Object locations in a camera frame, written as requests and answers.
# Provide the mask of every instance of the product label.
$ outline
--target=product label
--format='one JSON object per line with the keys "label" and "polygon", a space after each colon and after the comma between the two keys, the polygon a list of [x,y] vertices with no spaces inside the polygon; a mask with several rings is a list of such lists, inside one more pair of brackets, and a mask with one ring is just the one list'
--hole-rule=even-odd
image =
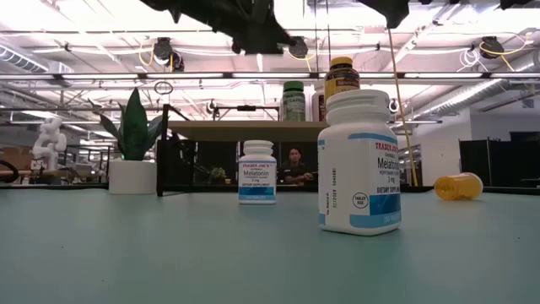
{"label": "product label", "polygon": [[293,122],[305,122],[305,95],[304,92],[283,93],[285,106],[285,120]]}
{"label": "product label", "polygon": [[325,122],[327,120],[327,105],[324,103],[324,95],[319,95],[318,100],[318,107],[319,107],[319,122]]}
{"label": "product label", "polygon": [[239,163],[240,200],[276,200],[276,162],[246,160]]}
{"label": "product label", "polygon": [[378,228],[401,221],[397,140],[352,133],[319,140],[319,221]]}
{"label": "product label", "polygon": [[360,88],[360,76],[357,73],[341,72],[329,75],[324,85],[325,103],[331,96]]}

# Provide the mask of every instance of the green plant leaf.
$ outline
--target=green plant leaf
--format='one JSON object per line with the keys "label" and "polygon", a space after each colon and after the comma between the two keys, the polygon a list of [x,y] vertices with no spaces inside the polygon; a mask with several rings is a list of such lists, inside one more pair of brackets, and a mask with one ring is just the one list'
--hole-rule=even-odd
{"label": "green plant leaf", "polygon": [[137,89],[129,97],[123,122],[125,159],[143,160],[147,151],[148,120]]}
{"label": "green plant leaf", "polygon": [[146,139],[146,151],[152,149],[155,144],[155,140],[161,134],[161,129],[163,126],[163,116],[158,116],[150,122],[148,126],[148,137]]}
{"label": "green plant leaf", "polygon": [[124,134],[124,117],[126,116],[126,107],[121,105],[120,102],[118,102],[118,106],[120,107],[120,128],[118,129],[118,132],[120,132],[121,135]]}
{"label": "green plant leaf", "polygon": [[105,128],[105,130],[110,133],[112,136],[114,136],[116,139],[120,140],[120,134],[118,133],[118,130],[115,127],[115,124],[112,123],[112,121],[109,119],[109,117],[100,114],[101,118],[101,126]]}

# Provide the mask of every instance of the potted plant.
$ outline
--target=potted plant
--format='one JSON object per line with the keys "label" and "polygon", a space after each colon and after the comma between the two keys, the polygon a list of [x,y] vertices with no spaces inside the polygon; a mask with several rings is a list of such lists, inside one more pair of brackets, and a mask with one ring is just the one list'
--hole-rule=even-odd
{"label": "potted plant", "polygon": [[210,171],[210,184],[224,185],[225,184],[225,170],[223,168],[213,168]]}
{"label": "potted plant", "polygon": [[109,167],[109,193],[151,194],[155,193],[157,165],[143,162],[144,155],[151,149],[161,133],[162,116],[148,122],[146,110],[141,104],[137,89],[129,97],[127,106],[120,105],[120,128],[101,116],[101,125],[118,141],[123,160],[111,160]]}

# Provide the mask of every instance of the white planter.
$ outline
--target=white planter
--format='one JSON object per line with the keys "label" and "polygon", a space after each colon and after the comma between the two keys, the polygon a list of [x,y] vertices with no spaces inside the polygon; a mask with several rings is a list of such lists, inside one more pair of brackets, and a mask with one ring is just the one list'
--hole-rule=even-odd
{"label": "white planter", "polygon": [[157,172],[155,163],[113,160],[109,167],[109,193],[154,194]]}

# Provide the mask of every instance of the dark shirt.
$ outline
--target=dark shirt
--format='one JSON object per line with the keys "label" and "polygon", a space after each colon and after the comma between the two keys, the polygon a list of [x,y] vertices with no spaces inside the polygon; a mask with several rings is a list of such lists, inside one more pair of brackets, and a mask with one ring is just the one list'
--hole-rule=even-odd
{"label": "dark shirt", "polygon": [[285,161],[283,164],[281,164],[281,168],[279,169],[279,179],[285,180],[285,177],[287,176],[291,176],[291,177],[302,176],[306,172],[307,170],[303,163],[299,163],[298,166],[292,167],[288,161]]}

